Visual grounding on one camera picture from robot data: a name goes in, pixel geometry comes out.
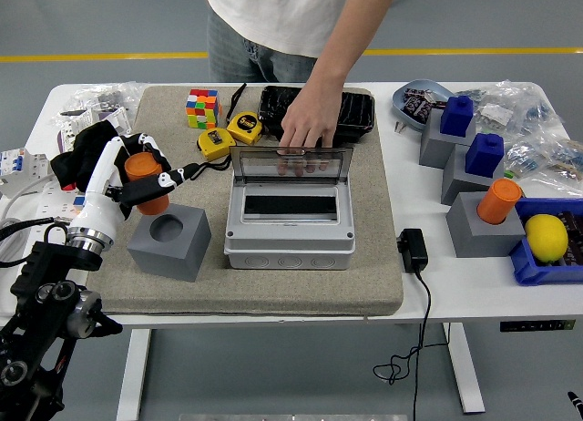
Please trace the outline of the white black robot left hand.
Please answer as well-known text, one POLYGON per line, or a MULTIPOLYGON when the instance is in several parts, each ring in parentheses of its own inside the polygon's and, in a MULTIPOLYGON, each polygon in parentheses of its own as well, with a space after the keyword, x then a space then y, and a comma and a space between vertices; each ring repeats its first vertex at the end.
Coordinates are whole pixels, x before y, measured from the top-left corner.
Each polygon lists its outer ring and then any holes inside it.
POLYGON ((117 236, 118 226, 128 218, 133 207, 171 193, 201 169, 190 163, 173 169, 149 135, 116 136, 104 147, 85 190, 82 211, 71 221, 66 244, 83 248, 110 248, 117 236), (138 153, 150 153, 160 173, 130 181, 125 162, 138 153))

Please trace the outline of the person's left hand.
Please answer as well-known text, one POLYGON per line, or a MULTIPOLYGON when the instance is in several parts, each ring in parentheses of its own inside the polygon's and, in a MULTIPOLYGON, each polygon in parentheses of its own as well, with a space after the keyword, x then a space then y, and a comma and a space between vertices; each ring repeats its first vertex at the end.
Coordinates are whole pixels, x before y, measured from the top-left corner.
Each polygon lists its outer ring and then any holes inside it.
POLYGON ((331 148, 342 93, 343 82, 310 79, 292 101, 281 122, 281 151, 292 153, 302 148, 315 148, 317 144, 325 149, 331 148))

